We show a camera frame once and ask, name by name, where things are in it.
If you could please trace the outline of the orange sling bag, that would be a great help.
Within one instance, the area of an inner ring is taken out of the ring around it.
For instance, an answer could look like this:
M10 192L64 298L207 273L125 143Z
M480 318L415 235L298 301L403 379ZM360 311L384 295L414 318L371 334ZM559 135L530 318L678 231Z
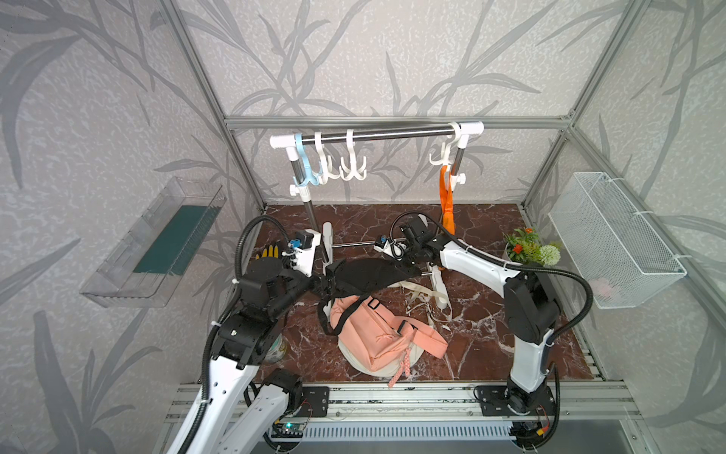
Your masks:
M442 225L444 229L455 234L456 223L454 219L453 189L449 185L448 166L442 166L440 170L439 194L442 208Z

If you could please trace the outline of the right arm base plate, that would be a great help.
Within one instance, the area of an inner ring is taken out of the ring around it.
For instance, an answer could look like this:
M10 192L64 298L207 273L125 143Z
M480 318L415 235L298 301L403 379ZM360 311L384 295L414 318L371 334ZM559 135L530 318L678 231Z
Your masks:
M548 384L532 393L507 385L479 385L474 398L483 416L554 416L556 399Z

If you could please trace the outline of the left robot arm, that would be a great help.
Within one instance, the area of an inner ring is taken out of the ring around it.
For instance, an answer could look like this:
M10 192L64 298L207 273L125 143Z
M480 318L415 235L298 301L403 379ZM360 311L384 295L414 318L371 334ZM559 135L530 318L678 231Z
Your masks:
M277 257L246 264L251 233L269 223L282 236ZM202 354L202 384L171 453L250 453L281 417L302 405L300 376L275 370L234 425L229 420L249 390L272 344L281 336L289 310L311 291L321 234L307 229L290 235L280 221L262 215L243 229L234 256L231 297L212 323Z

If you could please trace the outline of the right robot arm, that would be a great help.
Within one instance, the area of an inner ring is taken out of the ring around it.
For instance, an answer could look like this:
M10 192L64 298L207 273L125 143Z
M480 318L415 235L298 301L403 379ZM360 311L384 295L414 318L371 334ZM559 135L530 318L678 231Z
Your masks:
M503 298L506 324L515 340L505 401L514 414L529 414L545 396L546 377L554 369L546 366L551 348L593 308L591 285L574 272L523 265L480 251L425 213L406 212L397 219L407 217L411 221L401 227L404 240L398 241L388 234L376 242L376 247L410 268L427 263L459 272ZM552 285L553 276L571 279L584 291L582 309L561 327L556 325L561 309Z

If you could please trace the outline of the black sling bag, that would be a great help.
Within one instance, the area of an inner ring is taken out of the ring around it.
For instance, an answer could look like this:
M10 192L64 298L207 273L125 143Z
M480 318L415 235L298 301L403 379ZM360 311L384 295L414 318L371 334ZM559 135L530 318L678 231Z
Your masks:
M416 265L383 258L361 258L348 262L339 260L328 266L325 275L318 278L314 293L321 297L318 304L318 318L327 336L338 336L348 319L357 311L365 300L376 291L381 291L392 284L419 277L423 271ZM353 296L354 301L340 315L334 325L329 323L324 309L337 300Z

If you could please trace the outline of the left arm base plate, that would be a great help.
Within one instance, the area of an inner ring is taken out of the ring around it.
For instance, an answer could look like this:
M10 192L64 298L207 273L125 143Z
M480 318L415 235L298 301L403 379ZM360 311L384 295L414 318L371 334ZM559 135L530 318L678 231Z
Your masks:
M287 393L289 401L283 417L321 418L328 414L330 391L327 386L304 385Z

